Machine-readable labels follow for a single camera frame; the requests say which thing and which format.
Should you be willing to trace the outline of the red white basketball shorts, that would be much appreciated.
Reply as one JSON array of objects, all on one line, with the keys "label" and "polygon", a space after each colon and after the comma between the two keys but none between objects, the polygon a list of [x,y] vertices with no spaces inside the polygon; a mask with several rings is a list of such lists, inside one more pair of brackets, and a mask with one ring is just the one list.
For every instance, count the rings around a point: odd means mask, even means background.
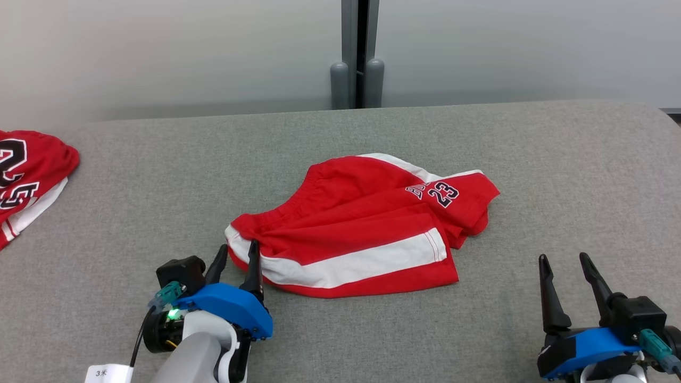
[{"label": "red white basketball shorts", "polygon": [[232,221],[228,254],[245,270],[257,240],[263,280],[314,298],[453,285],[453,250],[486,229],[499,194],[481,170],[438,176],[383,153],[337,157],[309,167],[282,205]]}]

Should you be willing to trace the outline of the white paper label tag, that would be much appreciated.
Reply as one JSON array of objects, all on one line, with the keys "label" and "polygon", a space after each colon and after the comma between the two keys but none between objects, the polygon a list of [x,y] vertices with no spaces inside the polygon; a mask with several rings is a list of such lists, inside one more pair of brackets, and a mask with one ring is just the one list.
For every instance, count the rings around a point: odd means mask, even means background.
[{"label": "white paper label tag", "polygon": [[95,364],[88,367],[84,383],[130,383],[133,372],[127,364]]}]

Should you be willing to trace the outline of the grey partition post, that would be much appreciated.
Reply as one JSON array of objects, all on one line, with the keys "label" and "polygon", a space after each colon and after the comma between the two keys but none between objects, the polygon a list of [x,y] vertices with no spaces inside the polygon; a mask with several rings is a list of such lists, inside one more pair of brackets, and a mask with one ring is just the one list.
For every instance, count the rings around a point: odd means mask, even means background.
[{"label": "grey partition post", "polygon": [[364,107],[381,107],[384,87],[384,61],[375,57],[380,0],[368,0],[367,36],[364,64]]},{"label": "grey partition post", "polygon": [[356,107],[356,72],[358,47],[358,0],[340,0],[342,59],[330,67],[331,108],[337,110]]}]

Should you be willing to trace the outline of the red basketball jersey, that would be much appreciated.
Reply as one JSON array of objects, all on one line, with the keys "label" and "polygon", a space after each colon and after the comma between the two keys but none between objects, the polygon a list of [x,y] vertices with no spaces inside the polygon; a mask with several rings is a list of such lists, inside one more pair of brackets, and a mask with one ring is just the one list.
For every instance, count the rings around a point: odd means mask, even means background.
[{"label": "red basketball jersey", "polygon": [[0,251],[58,199],[79,164],[55,136],[0,130]]}]

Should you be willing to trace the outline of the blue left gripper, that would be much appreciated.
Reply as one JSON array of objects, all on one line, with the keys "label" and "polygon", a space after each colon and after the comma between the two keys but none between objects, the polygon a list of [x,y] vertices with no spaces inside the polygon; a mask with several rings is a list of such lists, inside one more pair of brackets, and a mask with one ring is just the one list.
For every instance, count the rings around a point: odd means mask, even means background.
[{"label": "blue left gripper", "polygon": [[192,296],[178,298],[173,306],[181,310],[207,311],[249,332],[262,340],[274,334],[274,322],[263,305],[263,274],[260,243],[254,239],[248,250],[245,280],[240,289],[219,283],[228,261],[228,245],[219,247],[205,274],[206,286]]}]

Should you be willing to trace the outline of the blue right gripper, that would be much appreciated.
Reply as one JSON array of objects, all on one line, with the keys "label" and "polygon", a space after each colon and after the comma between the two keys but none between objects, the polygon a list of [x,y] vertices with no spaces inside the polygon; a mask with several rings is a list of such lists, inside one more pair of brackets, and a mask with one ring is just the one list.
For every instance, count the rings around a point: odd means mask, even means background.
[{"label": "blue right gripper", "polygon": [[[599,311],[599,325],[612,325],[614,313],[611,304],[626,298],[623,293],[613,293],[593,260],[584,252],[579,253],[586,281],[593,290]],[[564,313],[555,291],[554,272],[545,254],[538,257],[539,285],[542,301],[543,332],[557,334],[572,326],[571,318]],[[537,357],[538,375],[544,380],[555,380],[589,364],[600,363],[621,354],[637,354],[642,348],[637,343],[626,344],[608,328],[586,329],[567,338],[554,341]]]}]

